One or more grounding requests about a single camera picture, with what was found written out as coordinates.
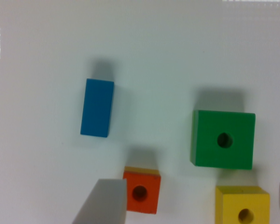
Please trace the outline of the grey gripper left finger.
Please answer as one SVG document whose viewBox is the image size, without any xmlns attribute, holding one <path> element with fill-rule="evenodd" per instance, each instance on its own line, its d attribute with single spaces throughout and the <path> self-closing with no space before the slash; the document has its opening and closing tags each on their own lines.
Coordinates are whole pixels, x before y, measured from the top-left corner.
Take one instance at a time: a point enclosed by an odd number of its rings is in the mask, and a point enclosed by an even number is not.
<svg viewBox="0 0 280 224">
<path fill-rule="evenodd" d="M 73 224 L 125 224 L 127 181 L 99 179 Z"/>
</svg>

